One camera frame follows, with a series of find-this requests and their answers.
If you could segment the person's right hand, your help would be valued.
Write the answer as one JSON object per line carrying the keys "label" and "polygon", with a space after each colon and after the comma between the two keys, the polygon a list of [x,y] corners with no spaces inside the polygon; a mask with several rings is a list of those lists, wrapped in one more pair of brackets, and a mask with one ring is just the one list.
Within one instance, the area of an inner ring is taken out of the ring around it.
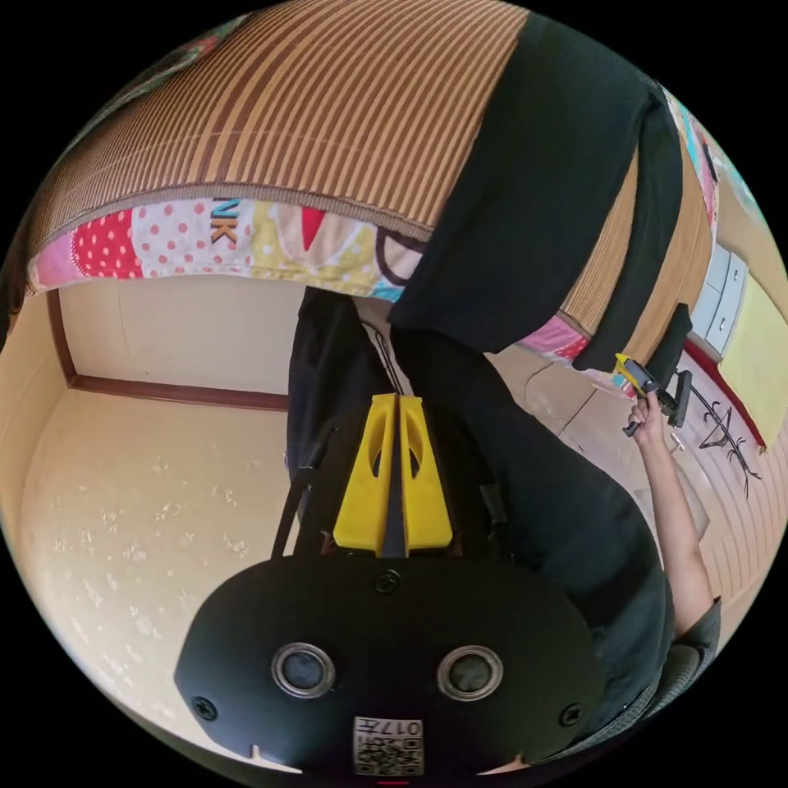
{"label": "person's right hand", "polygon": [[639,449],[664,445],[663,414],[655,391],[640,397],[632,406],[630,423],[638,426],[634,440]]}

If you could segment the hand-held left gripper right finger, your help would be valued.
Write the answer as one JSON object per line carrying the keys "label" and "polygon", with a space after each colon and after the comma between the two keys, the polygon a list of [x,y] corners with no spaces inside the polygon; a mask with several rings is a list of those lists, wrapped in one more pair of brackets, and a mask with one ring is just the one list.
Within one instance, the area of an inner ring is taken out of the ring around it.
{"label": "hand-held left gripper right finger", "polygon": [[422,399],[403,396],[399,419],[406,550],[443,550],[453,532]]}

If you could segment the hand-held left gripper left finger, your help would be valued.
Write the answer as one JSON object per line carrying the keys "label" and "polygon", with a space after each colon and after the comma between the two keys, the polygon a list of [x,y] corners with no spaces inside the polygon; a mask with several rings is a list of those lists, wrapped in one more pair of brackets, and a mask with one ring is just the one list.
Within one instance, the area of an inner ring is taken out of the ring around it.
{"label": "hand-held left gripper left finger", "polygon": [[380,552],[386,530],[398,395],[376,395],[364,422],[335,522],[336,545]]}

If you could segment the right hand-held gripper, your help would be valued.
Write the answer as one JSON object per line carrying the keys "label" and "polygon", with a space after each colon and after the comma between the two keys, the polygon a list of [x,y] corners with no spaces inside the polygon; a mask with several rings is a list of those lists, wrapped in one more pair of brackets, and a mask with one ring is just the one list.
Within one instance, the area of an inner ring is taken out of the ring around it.
{"label": "right hand-held gripper", "polygon": [[676,399],[645,367],[628,355],[616,353],[616,371],[622,372],[617,374],[617,388],[622,396],[636,396],[636,400],[641,401],[654,392],[667,423],[670,426],[676,424]]}

